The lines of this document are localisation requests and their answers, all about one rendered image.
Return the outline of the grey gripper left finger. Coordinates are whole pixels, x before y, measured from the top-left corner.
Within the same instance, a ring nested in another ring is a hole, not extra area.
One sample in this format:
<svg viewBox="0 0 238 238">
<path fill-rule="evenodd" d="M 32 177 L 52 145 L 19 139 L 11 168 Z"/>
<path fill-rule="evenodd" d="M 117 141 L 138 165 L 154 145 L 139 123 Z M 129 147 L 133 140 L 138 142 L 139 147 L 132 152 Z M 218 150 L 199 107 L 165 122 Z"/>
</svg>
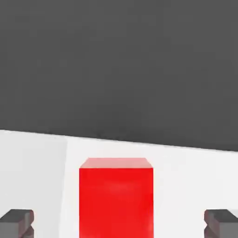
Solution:
<svg viewBox="0 0 238 238">
<path fill-rule="evenodd" d="M 0 238 L 34 238 L 33 221 L 33 210 L 9 210 L 0 218 Z"/>
</svg>

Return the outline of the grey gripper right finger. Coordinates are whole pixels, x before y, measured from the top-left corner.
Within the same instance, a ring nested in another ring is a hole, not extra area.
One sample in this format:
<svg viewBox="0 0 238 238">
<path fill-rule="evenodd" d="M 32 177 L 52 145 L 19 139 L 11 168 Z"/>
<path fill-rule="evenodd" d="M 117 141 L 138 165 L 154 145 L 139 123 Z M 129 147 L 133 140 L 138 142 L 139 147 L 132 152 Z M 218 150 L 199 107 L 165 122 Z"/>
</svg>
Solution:
<svg viewBox="0 0 238 238">
<path fill-rule="evenodd" d="M 204 238 L 238 238 L 238 218 L 227 209 L 204 212 Z"/>
</svg>

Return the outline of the small red cube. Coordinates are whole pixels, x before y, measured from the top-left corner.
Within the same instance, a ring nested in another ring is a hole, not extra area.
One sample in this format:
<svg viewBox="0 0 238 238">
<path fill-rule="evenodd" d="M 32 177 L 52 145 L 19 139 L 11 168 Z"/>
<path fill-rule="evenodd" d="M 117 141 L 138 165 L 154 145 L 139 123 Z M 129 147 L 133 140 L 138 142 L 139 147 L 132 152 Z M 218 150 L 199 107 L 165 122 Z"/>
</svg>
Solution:
<svg viewBox="0 0 238 238">
<path fill-rule="evenodd" d="M 153 167 L 88 158 L 79 168 L 79 238 L 154 238 Z"/>
</svg>

